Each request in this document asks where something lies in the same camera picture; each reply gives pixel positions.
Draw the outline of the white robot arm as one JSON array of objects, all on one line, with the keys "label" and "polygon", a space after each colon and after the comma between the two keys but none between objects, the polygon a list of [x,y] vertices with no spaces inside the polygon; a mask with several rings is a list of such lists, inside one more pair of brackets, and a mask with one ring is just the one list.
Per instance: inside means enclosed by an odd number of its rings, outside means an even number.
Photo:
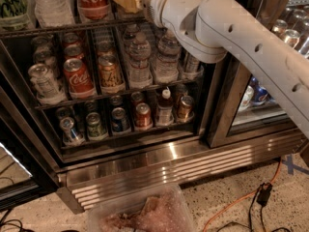
[{"label": "white robot arm", "polygon": [[309,137],[309,62],[235,0],[113,0],[171,30],[204,63],[231,53]]}]

